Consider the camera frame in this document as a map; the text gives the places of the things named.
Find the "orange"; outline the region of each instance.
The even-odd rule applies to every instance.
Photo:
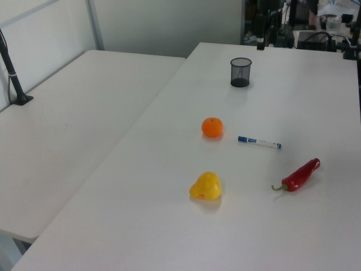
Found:
[[[202,132],[207,137],[219,137],[223,132],[223,123],[216,117],[209,117],[202,123]]]

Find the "mesh pen holder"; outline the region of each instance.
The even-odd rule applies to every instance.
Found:
[[[231,85],[243,88],[249,85],[249,72],[252,61],[248,58],[235,58],[231,60]]]

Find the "marker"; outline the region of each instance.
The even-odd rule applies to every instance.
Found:
[[[263,140],[252,139],[249,137],[238,137],[238,141],[253,143],[253,144],[262,145],[262,146],[271,147],[271,148],[281,148],[281,144],[279,144],[279,143],[272,143],[272,142],[267,142],[267,141],[263,141]]]

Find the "blue marker cap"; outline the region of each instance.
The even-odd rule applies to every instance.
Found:
[[[247,142],[247,137],[238,137],[238,141]]]

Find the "tabletop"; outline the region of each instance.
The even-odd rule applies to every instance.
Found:
[[[217,140],[201,132],[211,116]],[[299,190],[271,189],[313,158]],[[360,161],[356,62],[201,43],[13,270],[359,270]],[[206,171],[221,197],[190,198]]]
[[[0,113],[0,233],[33,242],[185,59],[88,51]]]

